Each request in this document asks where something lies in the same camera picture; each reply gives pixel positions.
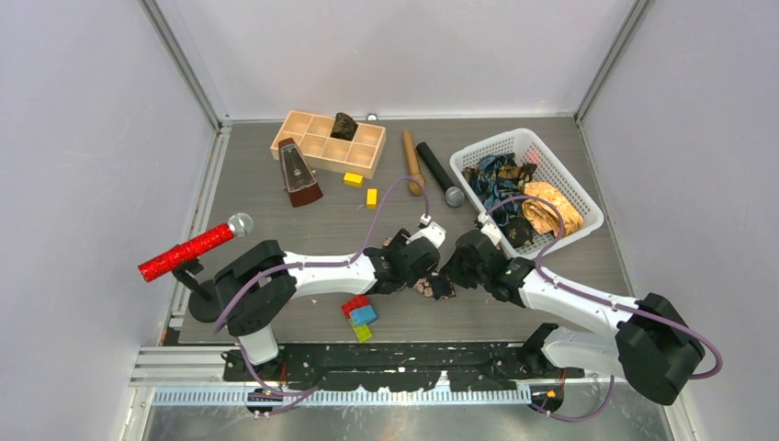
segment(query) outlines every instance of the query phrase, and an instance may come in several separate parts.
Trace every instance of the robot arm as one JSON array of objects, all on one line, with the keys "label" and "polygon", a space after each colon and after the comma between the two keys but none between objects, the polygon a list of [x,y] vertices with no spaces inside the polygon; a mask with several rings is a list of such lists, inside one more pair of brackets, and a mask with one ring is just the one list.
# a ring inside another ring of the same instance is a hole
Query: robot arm
[{"label": "robot arm", "polygon": [[[522,308],[546,311],[588,329],[579,333],[544,323],[525,342],[523,357],[532,373],[551,368],[585,368],[624,378],[633,388],[659,404],[672,404],[700,364],[705,351],[688,335],[643,317],[617,309],[625,305],[685,324],[662,296],[650,293],[644,300],[615,296],[554,275],[541,277],[535,262],[506,258],[497,248],[500,232],[480,217],[479,230],[457,239],[457,250],[441,272],[464,287],[482,285],[492,296]],[[562,283],[597,298],[612,308],[587,300]]]},{"label": "robot arm", "polygon": [[446,231],[429,217],[421,219],[421,226],[415,234],[401,229],[388,244],[366,248],[354,261],[353,254],[303,255],[282,251],[277,241],[259,243],[214,277],[222,308],[258,272],[291,267],[247,292],[228,318],[228,331],[258,365],[278,354],[270,323],[288,301],[330,292],[390,294],[412,285],[438,266],[438,247],[446,238]]}]

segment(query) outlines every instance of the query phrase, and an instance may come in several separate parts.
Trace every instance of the wooden compartment tray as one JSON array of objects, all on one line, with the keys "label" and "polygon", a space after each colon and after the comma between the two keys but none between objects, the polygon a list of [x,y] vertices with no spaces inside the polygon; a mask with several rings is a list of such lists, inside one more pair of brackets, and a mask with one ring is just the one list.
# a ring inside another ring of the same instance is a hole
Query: wooden compartment tray
[{"label": "wooden compartment tray", "polygon": [[335,118],[291,111],[270,146],[273,159],[278,161],[278,142],[292,138],[313,169],[337,173],[357,173],[367,179],[373,177],[378,158],[384,149],[386,130],[380,126],[357,123],[352,141],[330,137]]}]

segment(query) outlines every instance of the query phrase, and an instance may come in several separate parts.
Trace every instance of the silver microphone head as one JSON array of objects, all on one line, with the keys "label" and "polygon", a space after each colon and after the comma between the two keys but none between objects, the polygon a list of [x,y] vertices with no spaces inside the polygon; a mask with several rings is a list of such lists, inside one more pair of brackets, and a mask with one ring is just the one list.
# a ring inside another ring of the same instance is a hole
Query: silver microphone head
[{"label": "silver microphone head", "polygon": [[444,194],[444,199],[449,207],[459,207],[465,202],[465,194],[457,187],[450,187]]},{"label": "silver microphone head", "polygon": [[236,213],[227,220],[227,226],[230,227],[230,231],[235,234],[235,237],[241,237],[252,232],[254,221],[246,213]]}]

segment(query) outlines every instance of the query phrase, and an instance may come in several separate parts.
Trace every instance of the gray table surface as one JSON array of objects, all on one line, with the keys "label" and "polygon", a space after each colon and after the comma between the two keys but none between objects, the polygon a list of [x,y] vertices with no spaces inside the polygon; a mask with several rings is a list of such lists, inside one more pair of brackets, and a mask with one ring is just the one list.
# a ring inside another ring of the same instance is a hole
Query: gray table surface
[{"label": "gray table surface", "polygon": [[[324,197],[297,209],[289,205],[282,189],[279,164],[269,151],[280,123],[233,126],[209,227],[242,211],[254,218],[254,231],[204,255],[201,262],[206,269],[198,278],[213,277],[238,255],[265,239],[277,239],[282,249],[299,254],[354,252],[365,239],[376,213],[365,207],[367,188],[378,188],[382,198],[384,190],[395,179],[407,174],[401,141],[403,130],[409,130],[415,142],[426,141],[447,170],[449,156],[471,143],[506,130],[533,130],[597,200],[593,170],[572,118],[414,119],[379,121],[378,125],[387,128],[387,141],[374,178],[367,180],[362,188],[347,187],[343,175],[322,170],[317,179]],[[443,264],[451,255],[456,238],[473,228],[476,210],[468,204],[449,208],[441,189],[424,165],[422,168],[433,218],[447,233],[447,242],[441,250]],[[382,211],[371,245],[379,246],[401,227],[413,231],[422,212],[422,198],[413,197],[407,186],[399,186]],[[628,293],[606,225],[550,254],[544,264],[564,277],[593,288],[617,295]],[[355,341],[340,310],[349,298],[348,294],[334,293],[291,301],[273,320],[277,340],[281,343]],[[428,299],[412,289],[370,296],[370,300],[378,314],[378,321],[370,326],[372,342],[524,341],[542,322],[566,324],[544,312],[500,303],[482,289],[460,288],[450,300]],[[233,341],[224,331],[212,335],[211,329],[211,324],[197,322],[187,315],[179,341],[187,344]]]}]

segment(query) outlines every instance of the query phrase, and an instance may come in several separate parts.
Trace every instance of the red glittery microphone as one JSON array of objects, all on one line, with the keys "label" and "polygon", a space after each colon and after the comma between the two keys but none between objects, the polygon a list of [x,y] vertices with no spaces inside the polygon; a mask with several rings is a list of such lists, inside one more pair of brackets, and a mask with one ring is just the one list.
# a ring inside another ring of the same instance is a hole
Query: red glittery microphone
[{"label": "red glittery microphone", "polygon": [[227,222],[217,225],[180,245],[174,246],[170,251],[158,255],[146,263],[138,265],[138,269],[141,271],[143,279],[151,282],[159,276],[178,268],[187,260],[192,260],[228,242],[233,237],[245,236],[253,227],[254,222],[248,214],[233,214]]}]

